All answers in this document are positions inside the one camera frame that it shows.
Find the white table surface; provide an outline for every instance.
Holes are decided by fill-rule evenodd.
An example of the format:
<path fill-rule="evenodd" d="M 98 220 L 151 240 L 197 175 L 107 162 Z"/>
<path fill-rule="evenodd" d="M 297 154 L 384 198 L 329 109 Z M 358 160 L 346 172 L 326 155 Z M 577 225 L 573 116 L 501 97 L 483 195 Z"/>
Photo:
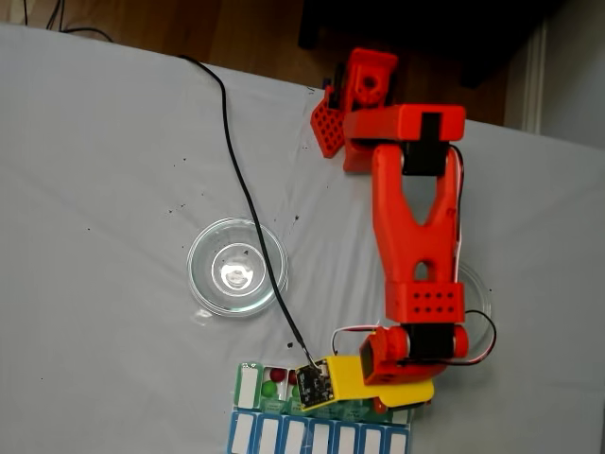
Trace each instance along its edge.
<path fill-rule="evenodd" d="M 328 354 L 334 328 L 384 311 L 370 177 L 321 157 L 321 91 L 217 72 L 259 215 L 289 254 L 286 303 Z M 499 338 L 437 378 L 413 452 L 598 452 L 605 151 L 470 121 L 459 145 L 462 259 L 492 289 Z M 197 314 L 189 245 L 231 216 L 248 211 L 209 77 L 0 26 L 0 452 L 224 451 L 236 364 L 304 362 L 278 306 Z"/>

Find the clear glass bowl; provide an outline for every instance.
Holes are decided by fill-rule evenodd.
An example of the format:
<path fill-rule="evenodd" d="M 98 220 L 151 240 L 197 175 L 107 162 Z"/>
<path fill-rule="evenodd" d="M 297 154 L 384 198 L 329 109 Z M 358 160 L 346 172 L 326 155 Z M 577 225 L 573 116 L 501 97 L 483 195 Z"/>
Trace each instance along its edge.
<path fill-rule="evenodd" d="M 479 275 L 464 262 L 458 266 L 458 280 L 464 283 L 464 309 L 476 309 L 492 317 L 492 298 Z M 490 325 L 479 314 L 466 314 L 463 324 L 469 336 L 469 353 L 483 350 Z"/>
<path fill-rule="evenodd" d="M 269 229 L 261 227 L 278 289 L 283 291 L 287 286 L 285 248 Z M 187 273 L 198 302 L 217 315 L 251 315 L 275 300 L 250 219 L 226 218 L 206 227 L 191 246 Z"/>

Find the robotic arm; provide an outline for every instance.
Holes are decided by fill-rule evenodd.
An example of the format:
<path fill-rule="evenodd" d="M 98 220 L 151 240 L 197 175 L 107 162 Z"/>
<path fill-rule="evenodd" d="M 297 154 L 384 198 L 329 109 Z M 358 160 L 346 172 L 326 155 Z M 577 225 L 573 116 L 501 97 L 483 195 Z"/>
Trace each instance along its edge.
<path fill-rule="evenodd" d="M 344 170 L 372 174 L 372 223 L 386 276 L 386 314 L 395 325 L 373 329 L 359 357 L 327 357 L 319 368 L 300 368 L 305 409 L 357 398 L 374 398 L 377 410 L 426 402 L 431 377 L 468 353 L 458 282 L 464 172 L 459 150 L 450 145 L 462 138 L 465 112 L 453 105 L 386 107 L 396 64 L 396 56 L 354 50 L 344 83 L 328 87 L 312 113 L 324 157 L 344 145 Z M 402 175 L 436 177 L 423 224 L 406 202 Z M 415 276 L 420 264 L 428 271 L 424 280 Z"/>

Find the red robotic arm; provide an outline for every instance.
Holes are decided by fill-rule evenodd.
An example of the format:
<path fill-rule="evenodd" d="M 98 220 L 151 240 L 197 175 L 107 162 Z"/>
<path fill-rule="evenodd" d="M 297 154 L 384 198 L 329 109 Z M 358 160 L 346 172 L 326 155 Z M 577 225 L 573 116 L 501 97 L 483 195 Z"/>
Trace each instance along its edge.
<path fill-rule="evenodd" d="M 425 380 L 443 371 L 449 358 L 463 358 L 468 351 L 460 325 L 463 285 L 457 282 L 462 162 L 449 144 L 462 137 L 464 109 L 384 107 L 393 59 L 396 63 L 390 54 L 356 49 L 344 86 L 328 88 L 312 117 L 325 157 L 336 154 L 341 137 L 344 169 L 372 173 L 372 221 L 385 270 L 386 313 L 397 324 L 377 328 L 361 345 L 366 385 Z M 330 108 L 333 93 L 343 95 Z M 423 224 L 406 202 L 402 175 L 436 177 L 436 197 Z M 428 271 L 425 280 L 415 276 L 420 264 Z"/>

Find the yellow block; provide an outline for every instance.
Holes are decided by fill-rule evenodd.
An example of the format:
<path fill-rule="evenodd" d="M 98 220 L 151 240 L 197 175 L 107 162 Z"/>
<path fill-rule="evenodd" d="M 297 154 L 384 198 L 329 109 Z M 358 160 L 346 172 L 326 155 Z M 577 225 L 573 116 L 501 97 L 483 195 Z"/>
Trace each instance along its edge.
<path fill-rule="evenodd" d="M 403 407 L 427 402 L 433 398 L 433 380 L 399 385 L 365 385 L 359 357 L 325 357 L 334 391 L 334 399 L 303 410 L 312 410 L 338 400 L 372 399 L 379 397 L 387 407 Z"/>

